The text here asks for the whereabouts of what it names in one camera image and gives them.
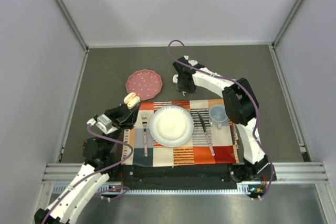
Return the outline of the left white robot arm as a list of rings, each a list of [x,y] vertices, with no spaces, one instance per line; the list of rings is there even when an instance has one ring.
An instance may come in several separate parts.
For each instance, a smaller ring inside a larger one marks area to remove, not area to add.
[[[140,102],[133,106],[121,104],[87,121],[87,130],[93,137],[83,144],[84,163],[61,195],[46,209],[36,211],[35,223],[75,223],[97,190],[117,178],[118,166],[134,152],[129,143],[118,137],[122,131],[134,128],[140,107]]]

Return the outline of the white earbud charging case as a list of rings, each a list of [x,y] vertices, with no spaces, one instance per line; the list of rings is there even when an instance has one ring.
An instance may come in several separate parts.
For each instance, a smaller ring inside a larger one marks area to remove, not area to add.
[[[175,83],[175,84],[178,83],[178,75],[177,75],[177,74],[175,74],[175,75],[173,76],[173,83]]]

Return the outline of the pink earbud charging case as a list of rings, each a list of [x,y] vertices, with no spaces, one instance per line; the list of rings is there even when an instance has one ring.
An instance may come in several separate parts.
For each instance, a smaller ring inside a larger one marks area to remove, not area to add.
[[[135,93],[129,93],[123,100],[128,109],[132,109],[140,102],[140,97]]]

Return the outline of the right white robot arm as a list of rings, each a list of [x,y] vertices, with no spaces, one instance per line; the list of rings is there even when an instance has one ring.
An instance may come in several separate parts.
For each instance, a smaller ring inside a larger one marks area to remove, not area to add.
[[[173,63],[177,74],[173,82],[181,93],[194,93],[202,87],[220,96],[226,115],[236,125],[244,148],[245,174],[258,179],[269,166],[258,132],[259,103],[245,78],[225,78],[211,72],[196,60],[183,56]]]

